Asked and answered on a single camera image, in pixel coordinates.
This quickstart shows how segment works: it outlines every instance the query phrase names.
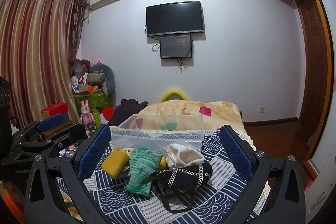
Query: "television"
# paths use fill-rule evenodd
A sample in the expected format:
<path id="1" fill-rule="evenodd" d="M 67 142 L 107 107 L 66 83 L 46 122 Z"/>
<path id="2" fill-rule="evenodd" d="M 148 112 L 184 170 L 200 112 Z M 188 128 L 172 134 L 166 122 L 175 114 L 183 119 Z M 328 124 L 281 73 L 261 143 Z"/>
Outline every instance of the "television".
<path id="1" fill-rule="evenodd" d="M 147 36 L 204 32 L 200 1 L 146 7 Z"/>
<path id="2" fill-rule="evenodd" d="M 160 37 L 161 59 L 184 59 L 193 57 L 193 40 L 190 34 Z"/>

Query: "clear plastic box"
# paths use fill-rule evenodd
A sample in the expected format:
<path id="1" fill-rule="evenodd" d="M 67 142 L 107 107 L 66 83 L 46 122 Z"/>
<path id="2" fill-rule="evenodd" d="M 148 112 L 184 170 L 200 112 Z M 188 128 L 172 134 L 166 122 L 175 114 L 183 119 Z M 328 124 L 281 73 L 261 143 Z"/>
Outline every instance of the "clear plastic box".
<path id="1" fill-rule="evenodd" d="M 111 132 L 112 148 L 143 146 L 154 152 L 166 152 L 178 143 L 201 151 L 204 139 L 201 115 L 132 115 Z"/>

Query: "white drawstring bag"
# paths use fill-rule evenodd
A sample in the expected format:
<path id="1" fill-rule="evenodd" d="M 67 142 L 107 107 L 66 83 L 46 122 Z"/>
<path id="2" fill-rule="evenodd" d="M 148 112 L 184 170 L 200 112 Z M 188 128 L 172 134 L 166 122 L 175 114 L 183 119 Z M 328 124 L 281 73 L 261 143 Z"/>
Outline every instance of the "white drawstring bag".
<path id="1" fill-rule="evenodd" d="M 202 164 L 204 156 L 191 147 L 173 143 L 167 149 L 166 162 L 169 168 L 181 168 Z"/>

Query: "black bag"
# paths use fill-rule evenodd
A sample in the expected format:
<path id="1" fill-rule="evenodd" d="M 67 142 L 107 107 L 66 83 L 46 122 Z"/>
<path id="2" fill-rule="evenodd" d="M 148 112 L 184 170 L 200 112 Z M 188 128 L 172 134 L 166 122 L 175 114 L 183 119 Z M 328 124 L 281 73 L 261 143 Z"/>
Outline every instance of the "black bag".
<path id="1" fill-rule="evenodd" d="M 194 203 L 193 192 L 206 184 L 212 175 L 212 166 L 204 162 L 199 165 L 186 166 L 177 169 L 163 170 L 153 177 L 153 185 L 157 195 L 162 200 L 162 204 L 170 213 L 177 214 L 190 211 Z M 163 185 L 163 192 L 159 188 L 158 182 Z M 166 190 L 171 190 L 173 193 L 169 194 Z M 178 198 L 182 193 L 187 193 L 191 197 L 188 203 L 190 204 L 184 209 L 171 210 L 169 205 L 169 198 Z"/>

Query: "blue gripper pad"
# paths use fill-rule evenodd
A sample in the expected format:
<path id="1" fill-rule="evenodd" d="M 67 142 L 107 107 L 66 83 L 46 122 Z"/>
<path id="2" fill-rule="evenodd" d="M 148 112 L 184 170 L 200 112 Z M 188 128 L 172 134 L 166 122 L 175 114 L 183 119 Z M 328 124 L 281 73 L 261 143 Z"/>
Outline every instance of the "blue gripper pad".
<path id="1" fill-rule="evenodd" d="M 249 182 L 253 177 L 251 161 L 226 126 L 220 128 L 219 141 L 229 156 L 239 177 Z"/>
<path id="2" fill-rule="evenodd" d="M 64 116 L 61 113 L 53 115 L 45 120 L 41 121 L 37 126 L 37 130 L 40 132 L 50 130 L 56 126 L 59 126 L 64 122 Z"/>
<path id="3" fill-rule="evenodd" d="M 104 126 L 100 132 L 98 132 L 99 129 L 100 127 L 98 127 L 96 132 L 91 136 L 91 138 L 95 137 L 95 139 L 79 160 L 77 176 L 80 180 L 89 179 L 92 176 L 93 171 L 111 140 L 111 130 L 108 126 Z"/>

